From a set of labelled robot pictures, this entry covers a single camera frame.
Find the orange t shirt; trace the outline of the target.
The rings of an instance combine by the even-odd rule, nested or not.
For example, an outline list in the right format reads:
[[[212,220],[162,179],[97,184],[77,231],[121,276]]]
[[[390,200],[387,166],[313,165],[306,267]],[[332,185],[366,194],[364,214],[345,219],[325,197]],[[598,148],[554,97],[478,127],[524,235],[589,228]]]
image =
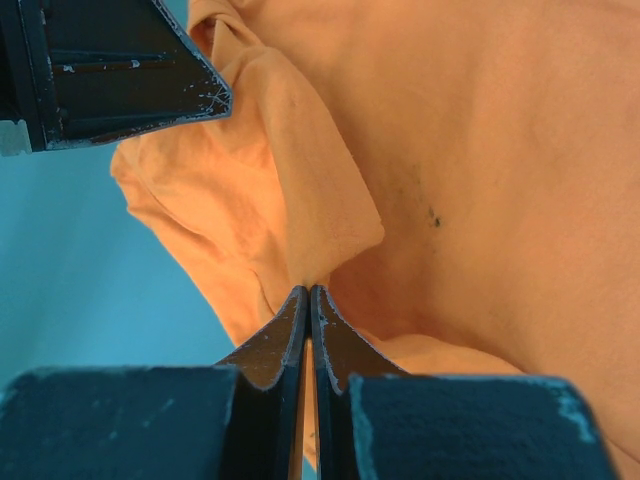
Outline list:
[[[418,374],[561,376],[639,475],[639,5],[193,1],[224,120],[112,175],[235,344],[297,285]]]

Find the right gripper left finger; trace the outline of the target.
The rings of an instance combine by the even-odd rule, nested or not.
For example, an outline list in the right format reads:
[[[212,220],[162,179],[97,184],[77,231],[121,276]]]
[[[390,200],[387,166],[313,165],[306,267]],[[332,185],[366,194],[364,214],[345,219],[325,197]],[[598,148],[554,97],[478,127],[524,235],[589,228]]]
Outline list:
[[[38,368],[1,394],[5,479],[298,479],[306,291],[211,366]]]

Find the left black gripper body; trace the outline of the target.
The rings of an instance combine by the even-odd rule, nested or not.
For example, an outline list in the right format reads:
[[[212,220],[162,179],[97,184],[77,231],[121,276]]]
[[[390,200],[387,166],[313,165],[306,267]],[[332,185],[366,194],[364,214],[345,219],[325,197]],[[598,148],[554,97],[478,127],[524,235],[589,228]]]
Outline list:
[[[50,81],[48,1],[1,3],[1,154],[46,149],[42,88]]]

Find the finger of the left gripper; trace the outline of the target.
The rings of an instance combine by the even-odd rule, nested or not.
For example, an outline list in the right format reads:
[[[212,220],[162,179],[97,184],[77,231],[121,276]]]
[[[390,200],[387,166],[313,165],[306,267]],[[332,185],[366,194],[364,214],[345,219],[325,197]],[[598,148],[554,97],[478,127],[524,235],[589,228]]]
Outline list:
[[[42,1],[56,68],[165,68],[197,58],[162,1]]]
[[[104,145],[175,125],[225,118],[231,88],[202,55],[32,47],[42,151]]]

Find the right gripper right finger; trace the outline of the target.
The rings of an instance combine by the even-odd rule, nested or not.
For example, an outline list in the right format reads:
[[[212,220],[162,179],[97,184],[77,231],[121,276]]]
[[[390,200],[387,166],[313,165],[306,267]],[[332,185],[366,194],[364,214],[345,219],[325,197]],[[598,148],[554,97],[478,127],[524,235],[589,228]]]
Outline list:
[[[592,412],[567,381],[412,375],[310,293],[322,479],[611,479]]]

